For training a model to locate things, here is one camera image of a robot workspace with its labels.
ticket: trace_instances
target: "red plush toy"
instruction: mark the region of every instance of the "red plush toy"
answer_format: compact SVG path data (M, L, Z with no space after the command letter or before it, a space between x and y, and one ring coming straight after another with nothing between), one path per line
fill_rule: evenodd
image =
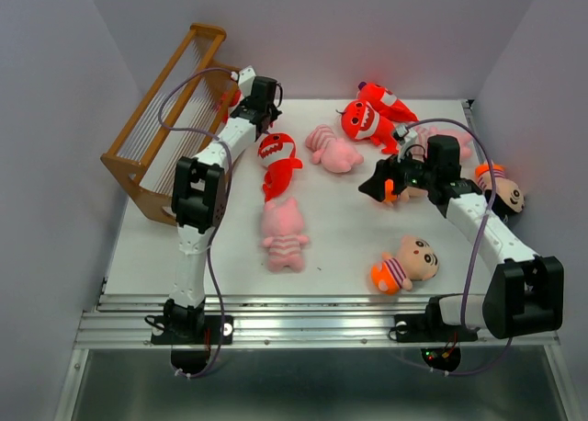
M359 99L351 101L341 114L341 127L349 139L361 141L370 139L374 145L386 145L382 149L385 154L396 153L397 143L392 138L394 124L391 120L380 116L367 101Z
M416 115L386 87L364 82L359 83L357 87L359 88L357 99L367 101L384 118L394 122L418 120Z
M286 191L293 170L302 168L302 162L296 158L296 143L286 133L268 134L259 144L257 155L267 168L263 190L268 202Z

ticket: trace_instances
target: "white table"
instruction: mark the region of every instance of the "white table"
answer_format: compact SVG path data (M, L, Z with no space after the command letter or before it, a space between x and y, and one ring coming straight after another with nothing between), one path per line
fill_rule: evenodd
M392 253L404 234L424 238L435 249L440 269L431 280L417 284L412 292L391 297L422 297L460 292L469 262L471 245L446 221L426 198L386 206L357 191L383 157L370 142L357 145L365 163L350 174L336 176L310 162L304 139L318 124L327 123L342 134L336 109L344 100L285 100L284 114L274 131L290 134L304 163L296 170L282 199L299 201L311 243L304 248L306 268L300 273L271 273L264 267L267 251L260 247L260 217L264 204L261 185L265 169L256 157L257 146L245 151L236 166L232 195L217 239L212 260L224 296L325 297L381 294L369 279L369 269L382 251ZM465 123L460 101L408 100L420 119L446 117ZM440 129L454 126L438 125ZM464 163L464 176L471 176L478 163L475 154ZM178 257L175 227L146 219L129 201L121 224L105 288L106 298L117 296L166 296L174 281ZM484 293L490 273L479 259L471 293ZM205 290L214 294L206 276Z

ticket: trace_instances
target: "wall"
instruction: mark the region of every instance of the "wall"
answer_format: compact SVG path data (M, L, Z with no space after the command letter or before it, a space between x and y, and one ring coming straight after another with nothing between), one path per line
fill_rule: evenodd
M566 269L562 347L588 415L585 0L535 0L474 105L477 126L528 193L514 230Z
M100 164L139 99L92 0L0 0L0 419L53 419L124 197Z
M474 97L532 0L95 0L141 91L191 22L224 27L222 59L287 97Z

